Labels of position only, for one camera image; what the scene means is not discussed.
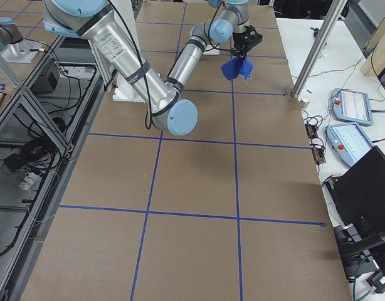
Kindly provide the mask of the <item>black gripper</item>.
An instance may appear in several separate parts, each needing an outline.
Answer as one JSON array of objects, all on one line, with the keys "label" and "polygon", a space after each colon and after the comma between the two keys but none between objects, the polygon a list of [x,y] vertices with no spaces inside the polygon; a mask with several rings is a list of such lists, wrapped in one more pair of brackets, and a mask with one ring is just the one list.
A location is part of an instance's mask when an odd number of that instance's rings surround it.
[{"label": "black gripper", "polygon": [[246,48],[244,45],[243,45],[243,34],[234,34],[233,35],[233,47],[231,49],[231,54],[233,56],[237,56],[237,57],[244,57],[247,55],[247,53],[249,51],[252,50],[251,47],[249,48]]}]

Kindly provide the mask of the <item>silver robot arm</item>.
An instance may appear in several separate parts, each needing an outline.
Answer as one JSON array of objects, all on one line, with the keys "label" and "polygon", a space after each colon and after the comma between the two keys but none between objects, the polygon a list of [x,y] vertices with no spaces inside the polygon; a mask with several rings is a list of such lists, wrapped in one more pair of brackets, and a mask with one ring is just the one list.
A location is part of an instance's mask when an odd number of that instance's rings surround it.
[{"label": "silver robot arm", "polygon": [[247,1],[227,1],[219,17],[196,24],[189,41],[162,80],[140,54],[128,28],[115,21],[117,8],[109,1],[43,1],[45,30],[91,42],[148,104],[150,124],[173,135],[186,135],[196,126],[198,110],[180,95],[207,46],[216,48],[230,38],[234,56],[222,66],[228,80],[248,79],[253,64],[247,54],[263,37],[250,24]]},{"label": "silver robot arm", "polygon": [[26,41],[15,22],[9,17],[0,17],[0,54],[8,63],[31,63],[39,47]]}]

